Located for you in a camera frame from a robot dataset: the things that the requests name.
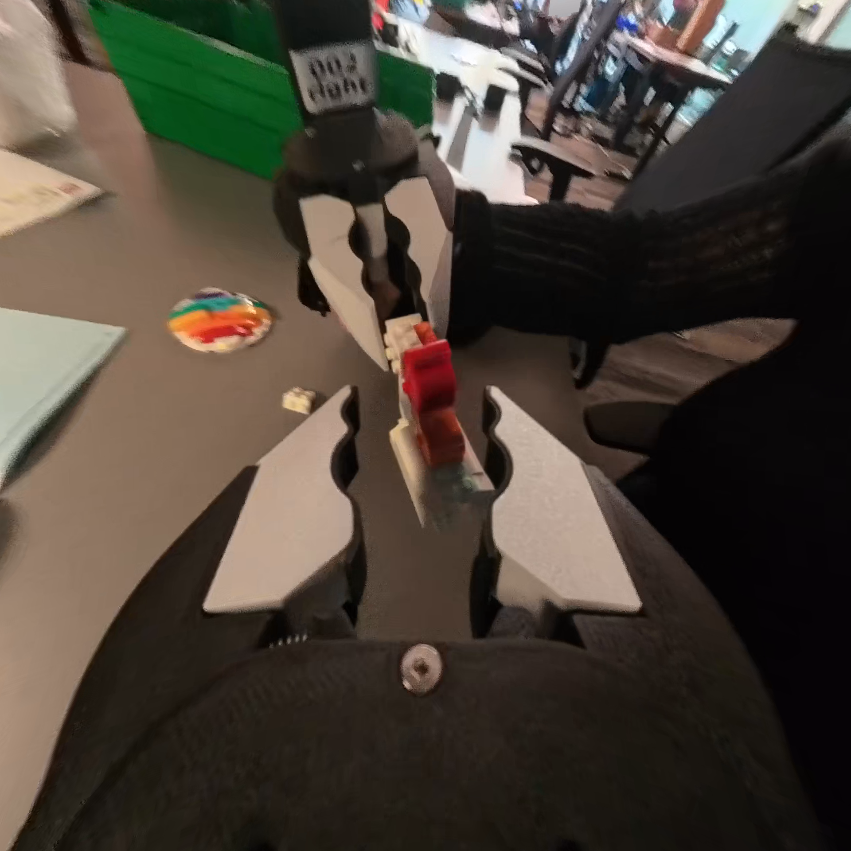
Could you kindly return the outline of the light blue open instruction booklet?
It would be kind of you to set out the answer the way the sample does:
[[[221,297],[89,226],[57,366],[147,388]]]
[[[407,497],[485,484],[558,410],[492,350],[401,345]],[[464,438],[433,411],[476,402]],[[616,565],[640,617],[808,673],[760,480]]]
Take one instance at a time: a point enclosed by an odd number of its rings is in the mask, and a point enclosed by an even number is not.
[[[101,369],[126,328],[1,310],[1,485],[44,428]]]

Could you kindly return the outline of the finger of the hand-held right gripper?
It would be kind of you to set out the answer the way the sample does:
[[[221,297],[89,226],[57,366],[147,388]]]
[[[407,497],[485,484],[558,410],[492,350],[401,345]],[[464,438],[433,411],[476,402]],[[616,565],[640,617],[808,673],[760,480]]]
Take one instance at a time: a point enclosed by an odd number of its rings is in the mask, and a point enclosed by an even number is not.
[[[348,334],[382,371],[389,361],[376,305],[364,285],[365,265],[352,249],[355,208],[328,195],[300,202],[308,241],[308,268],[331,311]]]
[[[400,181],[386,195],[391,234],[404,243],[405,284],[434,329],[446,329],[451,311],[453,238],[428,178]]]

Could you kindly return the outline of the green plastic bin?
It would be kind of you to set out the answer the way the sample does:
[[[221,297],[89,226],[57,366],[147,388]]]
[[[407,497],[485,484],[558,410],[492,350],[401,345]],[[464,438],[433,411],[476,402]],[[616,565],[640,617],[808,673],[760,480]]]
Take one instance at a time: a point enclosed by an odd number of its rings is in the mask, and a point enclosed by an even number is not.
[[[148,133],[260,177],[283,171],[284,146],[303,122],[271,2],[88,9]],[[421,135],[433,119],[434,72],[375,47],[378,110],[404,117]]]

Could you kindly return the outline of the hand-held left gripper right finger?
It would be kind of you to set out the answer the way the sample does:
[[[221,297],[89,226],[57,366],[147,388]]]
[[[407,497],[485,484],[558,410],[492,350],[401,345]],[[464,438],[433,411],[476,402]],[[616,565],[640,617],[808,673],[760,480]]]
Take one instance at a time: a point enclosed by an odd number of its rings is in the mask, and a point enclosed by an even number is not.
[[[635,615],[642,602],[571,450],[495,386],[482,400],[495,486],[471,571],[471,614]]]

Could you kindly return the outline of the black mesh chair back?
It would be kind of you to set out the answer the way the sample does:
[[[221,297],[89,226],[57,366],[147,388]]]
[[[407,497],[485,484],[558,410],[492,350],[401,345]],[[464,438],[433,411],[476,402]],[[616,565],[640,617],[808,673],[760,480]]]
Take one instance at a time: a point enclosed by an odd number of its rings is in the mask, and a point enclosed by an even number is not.
[[[848,113],[850,50],[776,34],[697,124],[653,156],[613,212],[667,212],[770,173]]]

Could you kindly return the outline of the rainbow round lego build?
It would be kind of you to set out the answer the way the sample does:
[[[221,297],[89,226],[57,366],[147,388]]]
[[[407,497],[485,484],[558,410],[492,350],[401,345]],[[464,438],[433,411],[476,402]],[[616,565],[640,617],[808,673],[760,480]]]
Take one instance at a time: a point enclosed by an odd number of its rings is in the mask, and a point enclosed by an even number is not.
[[[197,353],[230,355],[263,341],[274,323],[274,313],[260,301],[243,293],[207,288],[176,303],[166,328]]]

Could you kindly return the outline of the red and white lego model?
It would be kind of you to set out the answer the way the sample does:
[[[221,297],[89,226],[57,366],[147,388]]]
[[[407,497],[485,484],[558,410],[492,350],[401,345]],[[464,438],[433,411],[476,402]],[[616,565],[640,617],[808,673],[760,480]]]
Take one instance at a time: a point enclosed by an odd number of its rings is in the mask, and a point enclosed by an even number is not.
[[[420,526],[446,529],[494,496],[456,413],[451,347],[417,313],[390,319],[384,342],[400,413],[390,447]]]

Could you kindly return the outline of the black office chair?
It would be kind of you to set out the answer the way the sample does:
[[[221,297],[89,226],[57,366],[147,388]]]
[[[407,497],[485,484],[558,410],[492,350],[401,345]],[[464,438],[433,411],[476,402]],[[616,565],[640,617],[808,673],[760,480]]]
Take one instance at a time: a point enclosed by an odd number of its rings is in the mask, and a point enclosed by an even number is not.
[[[557,130],[557,118],[573,120],[579,125],[581,117],[576,101],[591,82],[592,73],[600,63],[605,63],[605,54],[615,30],[616,19],[621,14],[624,2],[605,2],[593,23],[589,36],[577,47],[566,69],[555,75],[555,56],[544,62],[540,56],[519,46],[500,49],[502,55],[518,64],[516,71],[509,73],[518,82],[522,128],[529,133],[522,135],[510,147],[509,157],[522,164],[526,173],[536,177],[541,171],[549,171],[549,201],[563,201],[567,198],[571,181],[575,177],[610,177],[623,184],[632,178],[632,169],[606,156],[611,165],[599,169],[578,154],[553,142]],[[532,91],[541,91],[547,96],[546,112],[540,125],[527,122],[529,97]]]

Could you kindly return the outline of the white table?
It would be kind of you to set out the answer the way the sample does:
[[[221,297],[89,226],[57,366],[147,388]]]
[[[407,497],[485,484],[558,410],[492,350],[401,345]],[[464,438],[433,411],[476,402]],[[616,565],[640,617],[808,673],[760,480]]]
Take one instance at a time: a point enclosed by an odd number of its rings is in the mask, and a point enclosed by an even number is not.
[[[461,91],[452,101],[435,98],[432,131],[438,154],[462,189],[482,192],[497,204],[534,206],[526,193],[525,171],[512,158],[520,140],[522,104],[517,64],[495,50],[465,39],[397,20],[400,43],[419,65],[457,78]]]

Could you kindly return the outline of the person's right forearm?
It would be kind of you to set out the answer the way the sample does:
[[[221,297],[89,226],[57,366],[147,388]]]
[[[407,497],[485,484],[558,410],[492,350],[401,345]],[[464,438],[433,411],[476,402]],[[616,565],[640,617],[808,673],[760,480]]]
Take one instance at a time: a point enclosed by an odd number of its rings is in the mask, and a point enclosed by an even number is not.
[[[794,320],[808,382],[849,394],[849,169],[833,161],[668,213],[498,206],[459,194],[449,339],[498,326],[623,345]]]

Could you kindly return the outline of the white instruction booklet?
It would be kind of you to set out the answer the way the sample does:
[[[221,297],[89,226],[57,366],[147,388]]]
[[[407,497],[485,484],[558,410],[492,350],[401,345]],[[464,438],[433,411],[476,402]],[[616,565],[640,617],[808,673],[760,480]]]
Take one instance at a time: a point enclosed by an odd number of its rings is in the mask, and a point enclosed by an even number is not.
[[[63,216],[104,195],[100,188],[1,151],[1,238]]]

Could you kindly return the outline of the clear plastic bag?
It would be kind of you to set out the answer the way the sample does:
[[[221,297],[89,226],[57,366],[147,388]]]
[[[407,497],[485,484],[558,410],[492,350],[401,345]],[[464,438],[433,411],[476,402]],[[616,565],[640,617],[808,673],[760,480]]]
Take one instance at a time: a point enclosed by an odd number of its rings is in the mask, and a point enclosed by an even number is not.
[[[1,147],[24,151],[76,130],[57,33],[35,3],[1,2]]]

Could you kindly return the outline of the wooden desk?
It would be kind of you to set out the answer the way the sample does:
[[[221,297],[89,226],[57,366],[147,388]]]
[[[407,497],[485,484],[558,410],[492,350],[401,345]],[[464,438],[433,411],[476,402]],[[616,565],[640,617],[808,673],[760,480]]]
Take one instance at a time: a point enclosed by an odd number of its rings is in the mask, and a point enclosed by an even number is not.
[[[617,64],[610,89],[600,106],[601,117],[606,116],[614,104],[614,98],[620,91],[623,73],[630,65],[630,59],[634,58],[635,61],[641,63],[639,81],[634,95],[627,100],[620,119],[613,126],[611,137],[606,141],[609,149],[619,153],[626,151],[626,137],[635,127],[638,114],[652,87],[654,78],[660,78],[666,85],[674,87],[675,94],[664,122],[655,128],[651,142],[645,149],[645,154],[649,157],[654,156],[657,147],[663,142],[667,142],[669,129],[694,91],[703,89],[723,92],[732,83],[732,79],[727,74],[706,65],[703,61],[660,47],[637,36],[616,32],[609,38],[606,47],[616,59]]]

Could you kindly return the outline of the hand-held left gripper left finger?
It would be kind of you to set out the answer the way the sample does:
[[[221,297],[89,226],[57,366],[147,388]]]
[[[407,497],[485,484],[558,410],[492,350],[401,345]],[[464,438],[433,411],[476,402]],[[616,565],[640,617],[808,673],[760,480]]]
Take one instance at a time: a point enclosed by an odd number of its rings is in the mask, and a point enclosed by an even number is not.
[[[255,464],[206,614],[284,610],[344,574],[360,540],[343,463],[358,429],[358,389],[343,386]]]

